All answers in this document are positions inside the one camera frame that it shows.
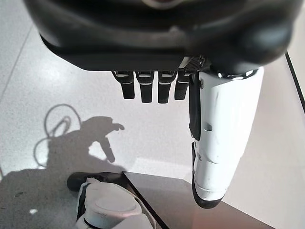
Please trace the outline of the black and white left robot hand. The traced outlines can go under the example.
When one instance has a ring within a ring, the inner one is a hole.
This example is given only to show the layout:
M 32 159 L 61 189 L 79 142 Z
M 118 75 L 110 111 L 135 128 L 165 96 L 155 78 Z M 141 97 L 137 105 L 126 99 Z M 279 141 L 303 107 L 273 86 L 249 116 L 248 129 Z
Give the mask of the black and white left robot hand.
M 27 0 L 55 55 L 87 71 L 110 71 L 125 99 L 189 97 L 193 196 L 216 207 L 242 157 L 264 66 L 290 43 L 301 0 Z

